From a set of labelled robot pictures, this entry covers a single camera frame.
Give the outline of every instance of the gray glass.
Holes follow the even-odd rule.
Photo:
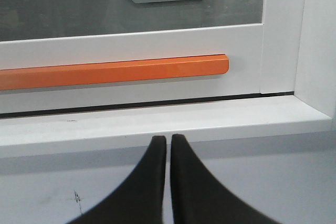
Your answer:
[[[0,41],[261,23],[263,0],[0,0]]]

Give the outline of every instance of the orange handle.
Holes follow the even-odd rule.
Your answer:
[[[223,74],[226,55],[0,70],[0,90]]]

